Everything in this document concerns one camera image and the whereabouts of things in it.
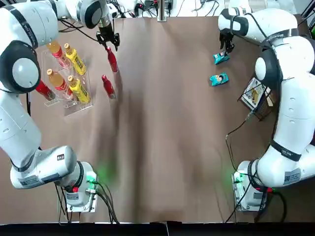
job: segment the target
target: brown table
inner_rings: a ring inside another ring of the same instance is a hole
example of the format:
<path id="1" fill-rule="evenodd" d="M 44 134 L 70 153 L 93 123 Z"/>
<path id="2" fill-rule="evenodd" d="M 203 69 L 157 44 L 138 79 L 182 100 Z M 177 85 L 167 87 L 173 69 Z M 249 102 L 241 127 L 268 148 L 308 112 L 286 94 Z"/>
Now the brown table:
<path id="1" fill-rule="evenodd" d="M 114 81 L 103 47 L 77 31 L 60 34 L 61 44 L 70 43 L 87 60 L 94 106 L 64 118 L 60 107 L 45 107 L 34 92 L 31 112 L 42 132 L 42 148 L 71 145 L 78 160 L 96 169 L 104 163 L 116 166 L 109 184 L 120 221 L 226 219 L 233 210 L 233 169 L 224 138 L 249 112 L 236 100 L 253 73 L 259 48 L 235 38 L 232 58 L 215 66 L 212 55 L 220 51 L 220 42 L 217 18 L 211 17 L 168 18 L 166 23 L 120 19 L 115 28 L 121 34 L 120 103 L 110 102 L 102 87 L 102 74 Z M 96 29 L 83 31 L 94 36 Z M 209 77 L 221 72 L 229 82 L 210 87 Z M 252 118 L 232 136 L 236 165 L 263 154 L 273 123 L 273 115 L 264 122 Z M 0 155 L 0 222 L 56 222 L 54 185 L 14 189 L 10 160 Z M 310 179 L 282 189 L 287 221 L 313 221 L 313 185 Z M 277 221 L 281 213 L 275 198 L 262 221 Z M 238 213 L 243 221 L 252 216 Z M 97 213 L 82 214 L 81 220 L 108 221 L 105 205 L 99 201 Z"/>

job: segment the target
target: bottle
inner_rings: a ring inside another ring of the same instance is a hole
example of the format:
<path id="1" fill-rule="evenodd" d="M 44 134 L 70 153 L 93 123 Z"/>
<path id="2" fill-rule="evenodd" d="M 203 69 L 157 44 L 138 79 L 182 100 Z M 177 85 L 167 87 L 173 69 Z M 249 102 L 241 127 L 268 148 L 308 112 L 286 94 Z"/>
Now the bottle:
<path id="1" fill-rule="evenodd" d="M 67 100 L 73 99 L 73 93 L 71 89 L 68 87 L 64 78 L 58 72 L 54 72 L 52 69 L 48 69 L 47 75 L 49 76 L 49 81 L 51 82 L 51 84 L 55 86 L 55 89 L 63 93 L 63 97 L 65 99 Z"/>
<path id="2" fill-rule="evenodd" d="M 54 92 L 52 92 L 42 80 L 39 81 L 39 84 L 35 89 L 37 92 L 43 95 L 48 101 L 54 100 L 56 97 Z"/>
<path id="3" fill-rule="evenodd" d="M 81 81 L 79 79 L 75 79 L 72 75 L 68 77 L 69 88 L 72 92 L 77 95 L 78 99 L 82 103 L 88 103 L 90 101 L 90 96 L 88 92 L 83 88 Z"/>
<path id="4" fill-rule="evenodd" d="M 62 68 L 68 68 L 70 66 L 70 61 L 65 57 L 65 54 L 57 41 L 54 40 L 51 43 L 46 44 L 46 46 Z"/>
<path id="5" fill-rule="evenodd" d="M 67 58 L 69 58 L 72 61 L 75 70 L 80 75 L 84 75 L 85 72 L 87 71 L 87 69 L 86 69 L 85 65 L 83 64 L 82 60 L 79 58 L 77 51 L 75 49 L 71 48 L 68 43 L 66 43 L 64 45 L 64 47 L 66 50 L 65 55 Z"/>
<path id="6" fill-rule="evenodd" d="M 110 67 L 112 68 L 112 71 L 118 72 L 117 61 L 116 61 L 116 57 L 115 57 L 114 53 L 112 52 L 110 47 L 107 47 L 106 51 L 107 51 L 107 57 L 108 57 Z"/>
<path id="7" fill-rule="evenodd" d="M 102 75 L 102 80 L 103 80 L 104 89 L 106 90 L 108 97 L 110 99 L 116 98 L 112 83 L 107 79 L 106 75 Z"/>

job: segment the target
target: red bottle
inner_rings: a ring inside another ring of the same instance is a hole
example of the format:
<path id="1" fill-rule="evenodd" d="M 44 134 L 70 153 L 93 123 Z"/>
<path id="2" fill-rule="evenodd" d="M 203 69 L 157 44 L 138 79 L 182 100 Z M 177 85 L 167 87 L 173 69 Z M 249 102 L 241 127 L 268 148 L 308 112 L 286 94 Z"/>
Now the red bottle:
<path id="1" fill-rule="evenodd" d="M 107 79 L 106 75 L 102 75 L 102 80 L 103 80 L 104 89 L 106 90 L 108 97 L 110 99 L 116 98 L 112 83 Z"/>
<path id="2" fill-rule="evenodd" d="M 116 57 L 115 57 L 114 53 L 112 52 L 110 47 L 107 47 L 106 51 L 107 51 L 108 61 L 109 61 L 110 67 L 112 68 L 112 71 L 118 72 L 117 61 L 116 61 Z"/>
<path id="3" fill-rule="evenodd" d="M 47 85 L 42 82 L 42 80 L 39 81 L 39 84 L 35 88 L 37 92 L 39 92 L 41 95 L 43 95 L 48 101 L 55 99 L 55 94 L 47 87 Z"/>

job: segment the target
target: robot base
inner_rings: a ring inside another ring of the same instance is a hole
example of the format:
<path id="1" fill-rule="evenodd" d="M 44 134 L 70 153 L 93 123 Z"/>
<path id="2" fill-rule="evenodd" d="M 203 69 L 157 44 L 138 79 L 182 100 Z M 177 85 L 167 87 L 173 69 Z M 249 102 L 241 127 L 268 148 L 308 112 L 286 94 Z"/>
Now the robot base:
<path id="1" fill-rule="evenodd" d="M 88 193 L 86 190 L 97 190 L 96 184 L 88 182 L 88 180 L 97 180 L 97 175 L 88 162 L 81 162 L 81 164 L 84 169 L 84 175 L 79 191 L 77 193 L 66 192 L 68 212 L 95 212 L 97 194 Z"/>
<path id="2" fill-rule="evenodd" d="M 234 201 L 237 205 L 240 199 L 243 197 L 250 181 L 245 172 L 235 172 L 232 174 L 232 187 L 234 192 Z M 249 187 L 245 197 L 237 207 L 237 211 L 259 211 L 260 203 L 263 193 L 254 189 L 252 186 Z M 264 199 L 263 208 L 265 208 L 267 198 Z"/>

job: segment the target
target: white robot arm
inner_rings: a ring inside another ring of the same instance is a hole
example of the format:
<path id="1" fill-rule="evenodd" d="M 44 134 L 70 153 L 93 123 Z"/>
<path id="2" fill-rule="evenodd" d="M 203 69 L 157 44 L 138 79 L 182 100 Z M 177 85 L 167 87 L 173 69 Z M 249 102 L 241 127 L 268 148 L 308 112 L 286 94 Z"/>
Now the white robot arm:
<path id="1" fill-rule="evenodd" d="M 110 32 L 105 0 L 28 1 L 0 8 L 0 147 L 12 162 L 15 188 L 34 188 L 55 182 L 66 189 L 73 211 L 88 210 L 96 174 L 87 162 L 77 161 L 69 146 L 39 150 L 41 133 L 21 106 L 19 94 L 35 89 L 40 68 L 35 48 L 58 35 L 58 18 L 74 19 L 88 28 L 100 21 Z"/>
<path id="2" fill-rule="evenodd" d="M 265 46 L 255 64 L 256 78 L 281 95 L 277 128 L 267 151 L 259 159 L 243 161 L 234 173 L 234 180 L 240 181 L 234 188 L 236 199 L 246 194 L 241 210 L 258 211 L 262 189 L 315 176 L 315 147 L 310 145 L 315 129 L 315 43 L 299 36 L 296 18 L 280 9 L 224 9 L 219 29 L 221 47 L 225 45 L 228 53 L 234 48 L 233 35 Z M 240 173 L 245 174 L 241 180 Z"/>

